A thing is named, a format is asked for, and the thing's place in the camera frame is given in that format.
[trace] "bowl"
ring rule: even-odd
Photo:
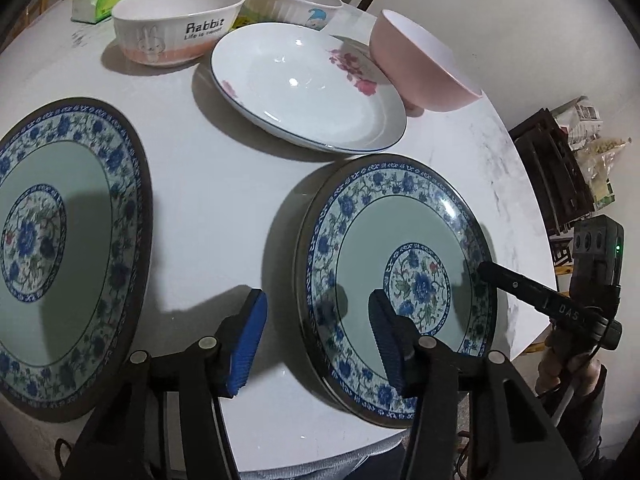
[[[402,99],[372,60],[307,27],[238,28],[213,49],[211,71],[233,108],[305,148],[378,152],[398,142],[406,128]]]
[[[228,33],[244,0],[121,0],[111,11],[130,60],[175,66],[196,59]]]
[[[449,112],[482,97],[482,89],[458,68],[447,45],[392,10],[378,16],[369,53],[408,108]]]
[[[341,0],[246,0],[236,27],[282,22],[321,30],[341,7]]]

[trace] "pink bowl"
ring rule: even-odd
[[[405,104],[449,112],[482,97],[480,87],[456,66],[451,49],[402,14],[382,11],[369,51]]]

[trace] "round table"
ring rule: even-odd
[[[223,401],[239,470],[320,460],[396,433],[331,403],[298,329],[296,236],[309,201],[342,160],[253,126],[213,86],[206,60],[164,70],[136,65],[120,53],[111,20],[74,23],[70,13],[71,0],[56,3],[0,56],[0,132],[69,96],[106,101],[137,130],[152,178],[154,237],[132,350],[181,351],[212,335],[249,287],[261,287],[270,314],[251,377],[235,399]],[[344,6],[323,32],[368,43],[374,21]],[[390,151],[427,164],[458,190],[497,263],[555,287],[531,184],[487,97],[409,118]],[[499,303],[494,348],[514,358],[548,320],[506,294]],[[175,431],[173,409],[170,424]],[[183,463],[177,446],[172,442],[174,468]]]

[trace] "blue and white porcelain plate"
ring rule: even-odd
[[[126,357],[151,201],[140,141],[106,103],[51,103],[0,142],[0,390],[24,412],[77,418]]]
[[[369,323],[382,288],[396,312],[455,351],[482,355],[494,336],[497,293],[478,222],[439,174],[410,158],[347,163],[314,198],[296,253],[296,297],[309,357],[352,412],[382,426],[411,424],[415,399],[391,387]]]

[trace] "pink flower print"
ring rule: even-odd
[[[369,81],[368,79],[360,79],[355,86],[364,95],[370,97],[376,93],[376,86],[378,85],[373,81]]]
[[[231,86],[231,83],[229,81],[223,81],[222,82],[222,88],[224,89],[224,91],[229,94],[233,99],[238,99],[238,94],[236,94],[236,91],[234,90],[234,88]]]
[[[376,87],[378,85],[369,79],[364,79],[358,56],[351,52],[342,53],[337,48],[330,50],[329,54],[331,54],[329,62],[346,72],[347,81],[354,82],[354,86],[359,92],[362,92],[367,97],[376,93]]]

